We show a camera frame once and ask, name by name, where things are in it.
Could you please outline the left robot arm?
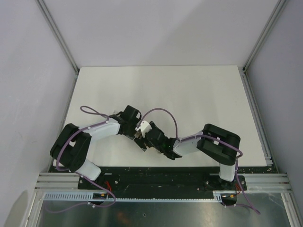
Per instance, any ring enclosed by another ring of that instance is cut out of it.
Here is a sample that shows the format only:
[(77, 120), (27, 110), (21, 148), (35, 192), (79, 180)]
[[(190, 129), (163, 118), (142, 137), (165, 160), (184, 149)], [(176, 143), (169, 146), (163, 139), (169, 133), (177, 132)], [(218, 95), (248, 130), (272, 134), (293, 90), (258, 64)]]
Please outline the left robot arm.
[(87, 126), (65, 125), (50, 150), (57, 171), (78, 173), (92, 181), (96, 180), (101, 169), (87, 158), (91, 143), (114, 135), (124, 135), (134, 139), (135, 128), (142, 114), (134, 107), (127, 105), (123, 111), (106, 115), (88, 106), (80, 110), (87, 114), (99, 115), (103, 119)]

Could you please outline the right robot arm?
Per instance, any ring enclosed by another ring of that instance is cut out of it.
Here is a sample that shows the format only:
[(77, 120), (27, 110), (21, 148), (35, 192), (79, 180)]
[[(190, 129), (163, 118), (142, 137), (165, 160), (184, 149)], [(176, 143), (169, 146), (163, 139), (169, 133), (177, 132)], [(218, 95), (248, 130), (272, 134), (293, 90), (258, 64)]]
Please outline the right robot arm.
[(219, 163), (219, 177), (232, 182), (235, 177), (237, 159), (242, 156), (239, 150), (241, 138), (230, 131), (213, 124), (206, 124), (194, 135), (181, 139), (169, 138), (154, 122), (142, 123), (135, 128), (138, 137), (134, 141), (142, 150), (154, 148), (171, 160), (185, 155), (203, 152)]

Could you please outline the beige folding umbrella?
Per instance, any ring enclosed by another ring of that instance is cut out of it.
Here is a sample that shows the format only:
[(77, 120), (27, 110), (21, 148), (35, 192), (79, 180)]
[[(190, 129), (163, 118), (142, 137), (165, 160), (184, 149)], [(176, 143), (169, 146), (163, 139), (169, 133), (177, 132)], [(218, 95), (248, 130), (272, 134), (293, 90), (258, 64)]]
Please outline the beige folding umbrella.
[(155, 140), (155, 142), (154, 142), (154, 145), (155, 145), (155, 150), (158, 152), (158, 153), (160, 153), (160, 150), (159, 150), (159, 147), (158, 147), (158, 145), (159, 145), (159, 133), (158, 132), (152, 132), (155, 136), (156, 136), (156, 140)]

